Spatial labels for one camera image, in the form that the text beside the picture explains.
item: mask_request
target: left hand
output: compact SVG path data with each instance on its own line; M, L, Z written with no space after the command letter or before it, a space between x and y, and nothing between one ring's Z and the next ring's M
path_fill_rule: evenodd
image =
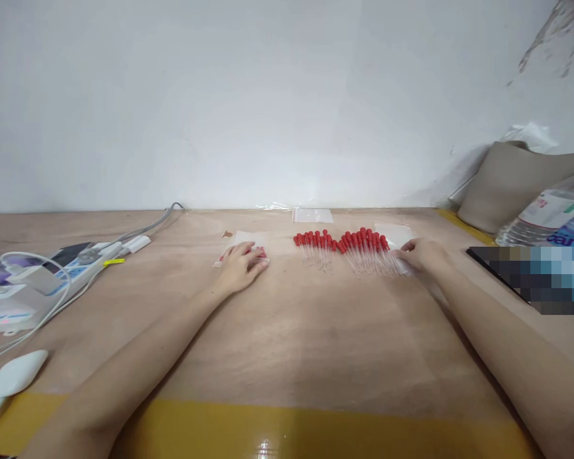
M260 261L248 269L250 262L263 253L260 250L248 252L253 245L254 242L243 242L230 247L223 255L217 286L228 295L244 290L268 267L266 261Z

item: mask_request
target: beige bag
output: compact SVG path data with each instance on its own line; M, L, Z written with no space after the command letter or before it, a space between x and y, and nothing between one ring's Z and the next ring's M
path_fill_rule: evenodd
M545 155L524 142L495 142L471 181L458 216L495 234L544 189L574 175L574 153Z

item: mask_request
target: forearm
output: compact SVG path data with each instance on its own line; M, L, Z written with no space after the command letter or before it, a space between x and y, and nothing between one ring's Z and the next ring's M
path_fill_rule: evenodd
M29 446L29 457L44 457L54 441L100 435L111 446L125 422L169 372L208 316L228 296L213 286L151 324L113 355L58 408ZM34 456L35 449L43 455Z
M574 457L574 364L452 266L429 273L547 457Z

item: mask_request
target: yellow tag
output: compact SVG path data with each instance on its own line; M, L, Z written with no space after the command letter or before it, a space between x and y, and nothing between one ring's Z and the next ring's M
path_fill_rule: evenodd
M126 262L125 258L116 258L114 260L105 261L104 266L114 265L115 263L125 263L125 262Z

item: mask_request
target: white wall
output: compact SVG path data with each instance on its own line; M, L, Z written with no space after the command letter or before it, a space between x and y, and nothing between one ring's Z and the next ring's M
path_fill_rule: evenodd
M0 0L0 212L434 205L510 124L574 151L553 7Z

